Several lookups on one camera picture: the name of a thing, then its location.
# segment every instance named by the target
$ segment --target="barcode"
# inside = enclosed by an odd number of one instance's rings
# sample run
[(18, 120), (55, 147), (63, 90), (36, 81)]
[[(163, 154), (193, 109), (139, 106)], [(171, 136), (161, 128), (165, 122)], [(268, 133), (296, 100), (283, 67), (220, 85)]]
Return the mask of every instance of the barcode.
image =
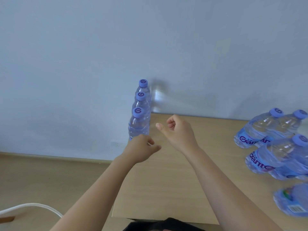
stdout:
[(288, 208), (294, 212), (294, 213), (302, 213), (307, 212), (305, 209), (303, 209), (300, 205), (290, 205)]

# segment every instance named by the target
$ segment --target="blurred bottle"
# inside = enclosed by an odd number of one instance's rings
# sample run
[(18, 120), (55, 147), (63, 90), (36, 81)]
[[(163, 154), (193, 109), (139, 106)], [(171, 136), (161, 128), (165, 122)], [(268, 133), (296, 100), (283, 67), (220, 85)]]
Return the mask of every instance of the blurred bottle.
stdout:
[(267, 135), (267, 127), (273, 121), (283, 116), (278, 108), (272, 108), (268, 113), (260, 114), (250, 120), (237, 134), (233, 140), (241, 148), (249, 148)]
[(272, 177), (278, 180), (298, 178), (305, 180), (308, 176), (308, 147), (303, 147), (293, 155), (291, 161), (284, 166), (269, 171)]
[(150, 122), (150, 115), (151, 115), (151, 108), (146, 100), (146, 95), (143, 92), (138, 92), (136, 94), (135, 102), (133, 103), (132, 113), (134, 108), (143, 108), (144, 110), (144, 116), (146, 116), (148, 122)]
[(295, 152), (307, 146), (308, 139), (300, 134), (291, 139), (274, 140), (250, 153), (246, 157), (245, 163), (254, 173), (266, 173), (284, 166)]
[(148, 87), (148, 81), (146, 79), (139, 80), (139, 87), (137, 88), (137, 90), (135, 92), (135, 96), (139, 92), (143, 92), (146, 95), (146, 100), (148, 101), (149, 105), (151, 106), (152, 95), (151, 95), (150, 89)]
[(276, 191), (274, 201), (289, 216), (308, 217), (308, 183)]
[(304, 110), (298, 109), (292, 114), (287, 114), (278, 118), (275, 122), (268, 126), (268, 134), (255, 145), (261, 147), (272, 140), (290, 138), (297, 133), (297, 129), (302, 124), (302, 120), (307, 117)]
[(143, 108), (133, 109), (133, 115), (128, 124), (129, 140), (140, 134), (149, 135), (149, 123), (145, 114)]

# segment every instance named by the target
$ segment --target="blue bottle cap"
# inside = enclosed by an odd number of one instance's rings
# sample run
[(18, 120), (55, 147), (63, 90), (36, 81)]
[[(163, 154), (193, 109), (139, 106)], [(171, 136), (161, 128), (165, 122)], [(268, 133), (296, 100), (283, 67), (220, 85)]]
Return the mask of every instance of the blue bottle cap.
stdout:
[(292, 140), (298, 146), (301, 146), (301, 147), (308, 146), (308, 139), (304, 135), (301, 135), (301, 134), (294, 135), (292, 137)]
[(146, 95), (145, 95), (144, 92), (138, 92), (138, 93), (136, 94), (136, 99), (137, 99), (138, 101), (144, 101), (145, 98), (146, 98)]
[(272, 108), (270, 110), (270, 114), (273, 116), (273, 117), (276, 117), (276, 118), (280, 118), (284, 115), (283, 111), (279, 108)]
[(305, 119), (308, 116), (308, 114), (304, 110), (301, 110), (301, 109), (295, 110), (293, 114), (295, 117), (299, 119)]
[(133, 110), (133, 116), (135, 118), (141, 118), (144, 115), (144, 109), (143, 108), (134, 108)]
[(139, 80), (139, 86), (140, 87), (147, 87), (148, 86), (148, 81), (146, 79)]

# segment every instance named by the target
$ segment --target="white wall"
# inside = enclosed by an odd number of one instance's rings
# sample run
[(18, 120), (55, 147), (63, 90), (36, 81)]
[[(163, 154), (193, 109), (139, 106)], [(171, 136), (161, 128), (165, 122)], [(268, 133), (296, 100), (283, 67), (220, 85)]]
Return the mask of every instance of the white wall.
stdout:
[(308, 110), (308, 0), (1, 0), (0, 151), (113, 159), (154, 111)]

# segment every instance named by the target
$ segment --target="floor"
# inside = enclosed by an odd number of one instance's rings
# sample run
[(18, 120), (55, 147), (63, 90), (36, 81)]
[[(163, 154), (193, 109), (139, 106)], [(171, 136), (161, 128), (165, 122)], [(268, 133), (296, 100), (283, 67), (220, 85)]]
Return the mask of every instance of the floor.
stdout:
[[(42, 203), (64, 214), (105, 171), (108, 164), (0, 155), (0, 210), (22, 203)], [(6, 216), (0, 231), (48, 231), (59, 217), (44, 208), (23, 208)], [(122, 231), (131, 221), (112, 218), (103, 231)], [(207, 231), (218, 225), (194, 224)]]

